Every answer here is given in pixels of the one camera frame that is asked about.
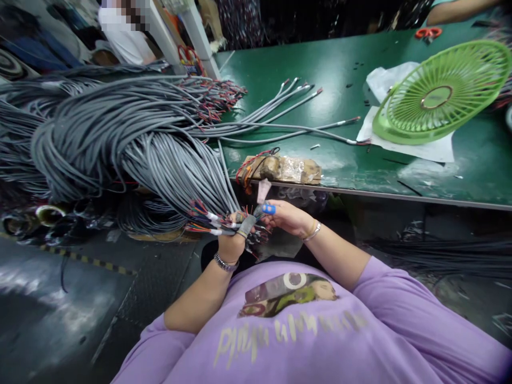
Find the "purple t-shirt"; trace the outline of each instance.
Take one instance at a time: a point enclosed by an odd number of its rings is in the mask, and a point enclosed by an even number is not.
[[[496,383],[511,362],[508,348],[376,258],[353,293],[279,261],[234,277],[198,335],[157,318],[113,383]]]

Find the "green fan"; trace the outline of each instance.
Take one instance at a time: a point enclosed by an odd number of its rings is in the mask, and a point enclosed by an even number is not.
[[[393,87],[373,131],[397,144],[440,139],[491,104],[511,69],[510,50],[498,42],[477,40],[442,51]]]

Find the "red scissors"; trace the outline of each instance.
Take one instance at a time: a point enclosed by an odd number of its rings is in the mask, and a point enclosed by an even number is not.
[[[414,35],[417,39],[424,40],[427,44],[430,44],[434,41],[434,39],[437,39],[440,37],[440,35],[443,33],[443,30],[441,28],[433,27],[433,28],[421,28],[419,29],[416,34]]]

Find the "wristwatch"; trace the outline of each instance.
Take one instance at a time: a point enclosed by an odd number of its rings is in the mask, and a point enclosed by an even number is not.
[[[218,252],[215,254],[213,259],[215,260],[217,265],[219,267],[221,267],[223,270],[225,270],[227,273],[236,271],[236,269],[238,268],[238,265],[240,264],[240,260],[238,260],[235,265],[227,264],[226,262],[221,260]]]

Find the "person's right hand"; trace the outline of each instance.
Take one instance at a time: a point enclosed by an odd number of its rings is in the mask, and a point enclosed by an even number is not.
[[[283,200],[267,200],[268,205],[276,207],[276,213],[262,218],[270,227],[280,227],[289,234],[308,237],[315,230],[316,220],[303,210]]]

